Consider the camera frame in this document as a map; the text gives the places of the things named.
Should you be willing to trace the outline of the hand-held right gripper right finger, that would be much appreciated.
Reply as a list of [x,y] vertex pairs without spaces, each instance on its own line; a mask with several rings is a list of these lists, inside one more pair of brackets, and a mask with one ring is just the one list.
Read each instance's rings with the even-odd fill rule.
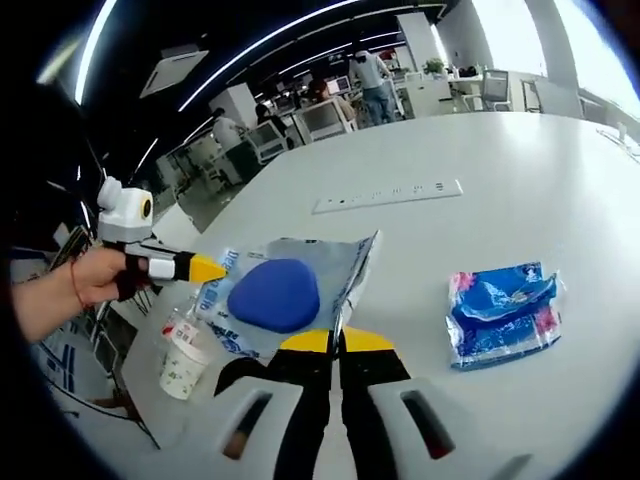
[[341,415],[359,479],[422,479],[427,463],[456,449],[428,397],[394,345],[346,327],[339,337]]

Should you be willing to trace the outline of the person's left hand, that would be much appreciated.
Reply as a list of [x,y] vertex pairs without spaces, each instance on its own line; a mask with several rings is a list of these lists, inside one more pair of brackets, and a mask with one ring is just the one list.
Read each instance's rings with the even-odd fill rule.
[[148,261],[111,248],[94,248],[70,266],[74,292],[83,307],[131,299],[149,283]]

